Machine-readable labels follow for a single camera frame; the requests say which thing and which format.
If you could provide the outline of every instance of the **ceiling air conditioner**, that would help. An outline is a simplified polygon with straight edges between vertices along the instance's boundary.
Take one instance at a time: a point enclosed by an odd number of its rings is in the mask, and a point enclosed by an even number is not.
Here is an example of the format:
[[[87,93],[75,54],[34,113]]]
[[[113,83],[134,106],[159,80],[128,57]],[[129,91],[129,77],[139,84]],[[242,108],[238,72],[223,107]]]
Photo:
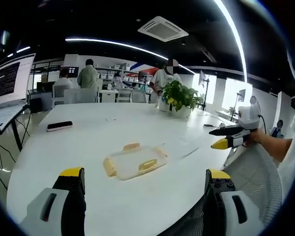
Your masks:
[[[138,29],[138,32],[157,38],[163,42],[188,36],[189,34],[174,23],[157,16]]]

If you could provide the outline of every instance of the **ceiling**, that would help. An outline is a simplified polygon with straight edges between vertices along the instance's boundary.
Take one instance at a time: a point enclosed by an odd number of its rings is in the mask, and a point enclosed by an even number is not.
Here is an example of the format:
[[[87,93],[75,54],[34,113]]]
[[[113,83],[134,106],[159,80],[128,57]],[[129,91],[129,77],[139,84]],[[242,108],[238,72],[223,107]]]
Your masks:
[[[248,82],[264,91],[278,93],[282,90],[290,96],[295,95],[295,82],[287,62],[285,46],[274,30],[242,2],[223,2],[238,29],[247,72],[266,79],[261,82],[248,77]],[[64,40],[67,37],[79,37],[130,44],[174,57],[185,66],[213,66],[242,71],[233,33],[213,0],[176,3],[170,0],[31,0],[7,3],[2,0],[0,7],[5,9],[4,17],[0,15],[0,36],[2,30],[10,33],[8,44],[0,45],[0,60],[17,48],[31,46],[31,51],[36,52],[36,60],[59,58],[73,53],[128,59],[152,66],[164,63],[163,59],[156,56],[117,45],[66,43]],[[137,32],[138,28],[155,16],[173,22],[189,35],[165,43]],[[243,80],[242,75],[228,72],[218,72],[217,75]]]

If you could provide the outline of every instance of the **laptop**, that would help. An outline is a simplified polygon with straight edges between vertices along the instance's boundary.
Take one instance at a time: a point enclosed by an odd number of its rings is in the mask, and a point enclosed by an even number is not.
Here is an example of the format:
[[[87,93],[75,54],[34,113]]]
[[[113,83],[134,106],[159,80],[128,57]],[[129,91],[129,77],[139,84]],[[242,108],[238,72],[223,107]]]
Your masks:
[[[27,88],[35,54],[0,65],[0,131],[27,105]]]

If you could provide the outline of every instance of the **smartphone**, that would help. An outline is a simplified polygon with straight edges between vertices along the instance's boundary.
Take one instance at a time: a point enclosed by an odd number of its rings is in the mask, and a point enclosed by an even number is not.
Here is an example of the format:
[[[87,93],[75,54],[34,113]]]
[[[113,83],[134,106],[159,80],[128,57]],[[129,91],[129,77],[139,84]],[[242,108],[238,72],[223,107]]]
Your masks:
[[[47,125],[47,132],[71,128],[72,125],[73,125],[72,121],[65,121],[65,122],[49,124],[49,125]]]

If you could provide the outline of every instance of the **floor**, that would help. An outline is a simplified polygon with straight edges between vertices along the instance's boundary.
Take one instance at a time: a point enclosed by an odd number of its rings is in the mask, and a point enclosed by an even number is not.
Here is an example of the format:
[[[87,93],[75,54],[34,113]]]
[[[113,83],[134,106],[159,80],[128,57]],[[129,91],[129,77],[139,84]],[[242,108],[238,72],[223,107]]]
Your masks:
[[[35,128],[38,126],[38,124],[44,119],[44,117],[47,114],[48,112],[41,112],[41,113],[31,115],[29,126],[28,126],[29,134],[34,132]],[[30,117],[29,111],[26,111],[24,114],[21,114],[17,118],[17,120],[26,126],[29,120],[29,117]],[[20,139],[22,140],[25,129],[20,123],[16,122],[16,124],[17,124]],[[23,145],[26,143],[28,138],[29,136],[26,134],[24,137]],[[3,146],[5,149],[9,150],[14,160],[15,161],[17,160],[20,152],[16,145],[11,125],[6,129],[6,131],[2,135],[0,135],[0,145]],[[1,147],[0,147],[0,155],[2,160],[2,170],[0,169],[0,178],[2,179],[5,186],[8,187],[11,172],[14,167],[14,161],[12,160],[10,154]],[[0,182],[0,202],[4,208],[6,206],[6,194],[7,194],[7,191],[5,187],[3,186],[3,184]]]

